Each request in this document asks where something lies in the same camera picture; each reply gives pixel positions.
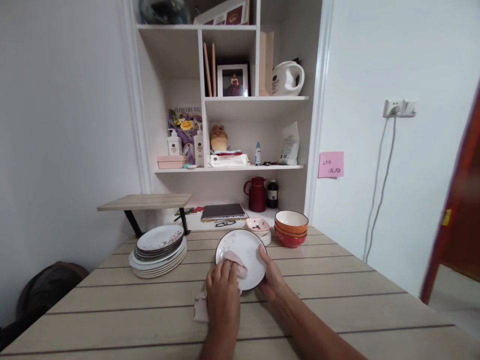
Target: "pink sticky note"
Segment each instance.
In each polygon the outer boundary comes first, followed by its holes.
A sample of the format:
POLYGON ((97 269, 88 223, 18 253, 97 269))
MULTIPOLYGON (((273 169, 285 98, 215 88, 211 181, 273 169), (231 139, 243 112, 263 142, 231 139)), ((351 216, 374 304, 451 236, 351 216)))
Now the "pink sticky note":
POLYGON ((321 152, 318 163, 318 177, 340 178, 342 176, 344 176, 344 152, 321 152))

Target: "red thermos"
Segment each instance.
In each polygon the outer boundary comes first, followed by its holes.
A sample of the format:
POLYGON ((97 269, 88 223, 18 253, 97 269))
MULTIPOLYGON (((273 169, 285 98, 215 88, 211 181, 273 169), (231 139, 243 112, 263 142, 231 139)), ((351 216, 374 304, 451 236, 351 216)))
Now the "red thermos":
POLYGON ((243 185, 243 192, 248 195, 248 209, 255 213, 263 213, 266 209, 267 190, 264 186, 263 177, 252 177, 243 185), (247 192, 247 184, 251 183, 250 193, 247 192))

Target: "dark bottle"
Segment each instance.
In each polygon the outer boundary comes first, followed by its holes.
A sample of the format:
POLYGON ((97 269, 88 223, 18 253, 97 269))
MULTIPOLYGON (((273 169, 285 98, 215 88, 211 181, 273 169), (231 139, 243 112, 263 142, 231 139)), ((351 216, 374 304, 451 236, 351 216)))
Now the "dark bottle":
POLYGON ((266 187, 266 207, 270 209, 276 209, 279 207, 279 185, 275 180, 270 180, 270 183, 266 187))

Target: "picture frame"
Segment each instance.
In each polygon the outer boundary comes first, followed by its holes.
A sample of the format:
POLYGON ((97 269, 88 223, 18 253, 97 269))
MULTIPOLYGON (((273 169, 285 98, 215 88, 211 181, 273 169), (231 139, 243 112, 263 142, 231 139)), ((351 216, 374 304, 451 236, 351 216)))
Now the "picture frame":
POLYGON ((249 25, 250 0, 227 0, 198 15, 194 25, 249 25))
POLYGON ((218 65, 216 67, 217 95, 218 97, 248 97, 249 65, 218 65))

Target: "white kettle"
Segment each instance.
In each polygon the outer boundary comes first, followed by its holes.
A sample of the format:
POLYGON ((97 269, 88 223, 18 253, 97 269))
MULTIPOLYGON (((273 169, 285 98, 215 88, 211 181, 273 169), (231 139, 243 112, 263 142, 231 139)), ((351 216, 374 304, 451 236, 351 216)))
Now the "white kettle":
POLYGON ((298 96, 305 80, 304 69, 295 61, 285 61, 273 69, 271 82, 272 96, 298 96))

